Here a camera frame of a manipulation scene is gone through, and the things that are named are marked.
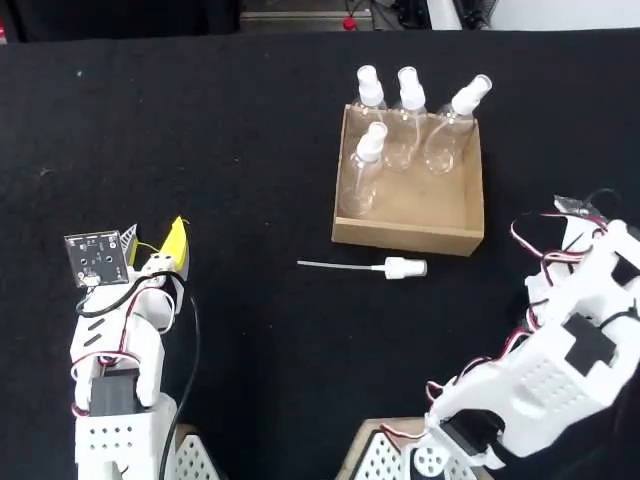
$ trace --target circuit board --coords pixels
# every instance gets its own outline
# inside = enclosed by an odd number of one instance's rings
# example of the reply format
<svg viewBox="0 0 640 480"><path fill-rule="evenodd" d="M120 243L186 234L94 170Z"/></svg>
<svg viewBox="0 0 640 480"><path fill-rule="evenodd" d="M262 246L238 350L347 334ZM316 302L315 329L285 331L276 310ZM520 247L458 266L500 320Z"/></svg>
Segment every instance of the circuit board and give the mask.
<svg viewBox="0 0 640 480"><path fill-rule="evenodd" d="M64 242L78 287L129 282L127 261L117 230L68 235Z"/></svg>

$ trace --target white wall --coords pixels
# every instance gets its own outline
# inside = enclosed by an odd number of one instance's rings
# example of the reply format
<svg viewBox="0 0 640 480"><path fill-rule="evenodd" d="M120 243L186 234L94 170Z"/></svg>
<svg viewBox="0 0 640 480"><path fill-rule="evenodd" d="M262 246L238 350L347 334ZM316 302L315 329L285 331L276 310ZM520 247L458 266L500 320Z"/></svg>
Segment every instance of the white wall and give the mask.
<svg viewBox="0 0 640 480"><path fill-rule="evenodd" d="M640 27L640 0L498 0L494 30Z"/></svg>

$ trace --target white 3d-printed part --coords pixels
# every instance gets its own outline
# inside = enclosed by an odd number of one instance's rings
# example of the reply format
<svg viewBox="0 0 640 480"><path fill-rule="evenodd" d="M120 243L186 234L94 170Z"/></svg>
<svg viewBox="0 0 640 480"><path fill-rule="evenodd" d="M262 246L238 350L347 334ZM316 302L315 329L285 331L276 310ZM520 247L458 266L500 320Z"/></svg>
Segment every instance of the white 3d-printed part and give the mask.
<svg viewBox="0 0 640 480"><path fill-rule="evenodd" d="M197 435L187 435L176 454L178 480L222 480Z"/></svg>
<svg viewBox="0 0 640 480"><path fill-rule="evenodd" d="M351 480L402 480L400 452L386 433L373 433L360 458Z"/></svg>

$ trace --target black cable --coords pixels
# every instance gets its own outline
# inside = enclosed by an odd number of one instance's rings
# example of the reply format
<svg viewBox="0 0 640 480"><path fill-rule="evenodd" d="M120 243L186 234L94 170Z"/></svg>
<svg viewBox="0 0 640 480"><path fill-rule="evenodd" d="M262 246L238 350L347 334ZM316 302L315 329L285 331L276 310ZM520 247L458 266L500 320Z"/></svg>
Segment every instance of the black cable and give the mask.
<svg viewBox="0 0 640 480"><path fill-rule="evenodd" d="M362 5L364 0L358 0L353 6L353 10L349 9L349 1L350 0L344 0L344 9L347 11L350 17L353 17L353 15L356 13L356 10L360 7L360 5Z"/></svg>
<svg viewBox="0 0 640 480"><path fill-rule="evenodd" d="M611 198L613 198L614 200L614 204L612 207L612 210L615 211L616 208L618 208L620 206L620 204L622 203L622 195L620 195L617 191L615 191L613 188L599 188L597 190L594 190L593 192L591 192L589 195L587 195L585 197L585 199L582 201L582 203L584 205L593 205L595 207L595 205L593 204L593 201L602 196L607 194L608 196L610 196Z"/></svg>
<svg viewBox="0 0 640 480"><path fill-rule="evenodd" d="M369 13L371 13L371 29L376 30L376 13L373 11L373 0L369 0Z"/></svg>
<svg viewBox="0 0 640 480"><path fill-rule="evenodd" d="M391 20L389 20L389 17L387 17L387 15L382 11L382 9L380 7L382 7L384 5L380 5L378 2L376 2L375 0L371 1L371 11L372 11L372 15L373 15L373 10L375 9L376 12L378 12L378 15L380 15L380 17L384 20L384 22L389 25L389 28L391 28L391 30L396 30L396 26L393 24L393 22Z"/></svg>
<svg viewBox="0 0 640 480"><path fill-rule="evenodd" d="M174 275L170 275L170 276L172 276L173 278L178 280L180 285L182 285L182 287L184 288L185 294L186 294L187 293L187 287L186 287L186 282L184 281L184 279L180 275L175 273L175 272L169 272L169 273L170 274L174 274ZM171 421L171 425L169 426L169 431L167 432L167 439L164 442L164 448L162 450L162 457L160 458L160 470L159 470L159 473L158 473L158 479L159 480L164 480L165 471L167 470L167 459L169 458L169 450L172 447L173 435L175 434L176 427L178 425L178 418L180 417L180 414L182 413L182 410L183 410L184 405L185 405L185 403L187 401L187 398L189 397L189 394L191 393L191 389L193 387L193 382L195 381L196 373L198 372L198 366L200 364L200 344L201 344L200 318L199 318L199 314L198 314L198 305L196 304L196 299L193 296L192 292L189 292L189 301L191 302L191 308L193 309L193 323L194 323L195 335L196 335L196 338L195 338L196 348L195 348L195 353L193 354L193 366L191 367L191 373L189 374L189 380L187 380L187 384L184 387L184 392L182 393L182 398L180 399L180 403L178 404L178 408L176 409L176 413L173 416L173 420Z"/></svg>
<svg viewBox="0 0 640 480"><path fill-rule="evenodd" d="M600 330L603 330L604 327L606 327L607 325L611 324L611 322L613 322L614 320L617 320L620 317L632 318L633 320L637 320L637 321L640 322L640 316L638 315L638 308L637 308L635 299L633 300L633 305L631 307L629 307L629 310L626 310L626 311L623 311L623 312L618 312L618 313L615 313L615 314L611 315L604 322L602 322L598 328Z"/></svg>
<svg viewBox="0 0 640 480"><path fill-rule="evenodd" d="M106 315L107 313L112 312L116 308L122 306L122 304L124 304L124 302L129 300L133 296L133 294L136 293L136 290L138 289L138 287L140 286L140 284L142 282L146 282L147 280L151 280L152 278L162 277L162 276L173 277L176 280L178 280L178 282L181 285L184 286L183 278L179 274L177 274L176 272L169 272L169 271L155 272L155 273L151 273L149 275L143 275L142 277L139 277L138 279L136 279L136 281L133 282L133 284L131 285L131 288L129 288L129 290L127 290L122 297L120 297L114 303L112 303L111 305L109 305L108 307L105 307L103 309L95 310L93 312L87 312L87 311L83 310L82 306L87 301L87 297L85 296L85 298L80 300L80 302L76 305L76 313L78 315L80 315L80 316L85 317L85 318L95 318L95 317L101 317L102 315Z"/></svg>

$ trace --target perforated white panel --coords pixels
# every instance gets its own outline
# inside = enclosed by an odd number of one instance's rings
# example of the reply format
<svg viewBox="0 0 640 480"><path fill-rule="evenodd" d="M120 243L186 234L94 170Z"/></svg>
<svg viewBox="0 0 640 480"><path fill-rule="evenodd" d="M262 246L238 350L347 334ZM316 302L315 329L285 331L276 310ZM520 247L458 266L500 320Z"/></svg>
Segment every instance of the perforated white panel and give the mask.
<svg viewBox="0 0 640 480"><path fill-rule="evenodd" d="M449 480L476 480L473 471L460 463L456 458L451 458L445 468L445 477Z"/></svg>
<svg viewBox="0 0 640 480"><path fill-rule="evenodd" d="M176 454L178 480L222 480L197 435L187 435Z"/></svg>
<svg viewBox="0 0 640 480"><path fill-rule="evenodd" d="M401 480L400 452L384 432L372 434L352 480Z"/></svg>

